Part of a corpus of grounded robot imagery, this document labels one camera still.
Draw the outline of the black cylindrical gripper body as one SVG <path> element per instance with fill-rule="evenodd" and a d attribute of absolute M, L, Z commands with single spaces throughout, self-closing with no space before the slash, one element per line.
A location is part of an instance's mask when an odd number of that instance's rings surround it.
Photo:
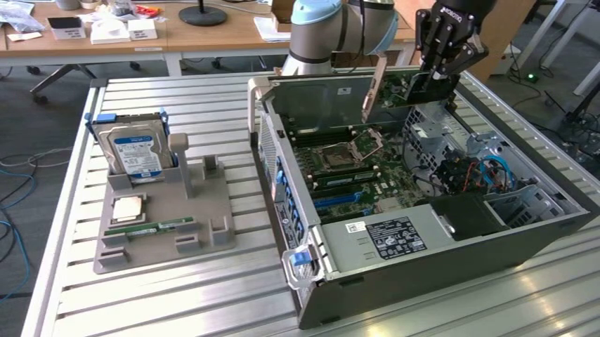
<path fill-rule="evenodd" d="M 479 35 L 494 5 L 495 0 L 435 1 L 430 21 L 436 39 L 447 34 L 447 43 L 463 43 L 473 35 Z"/>

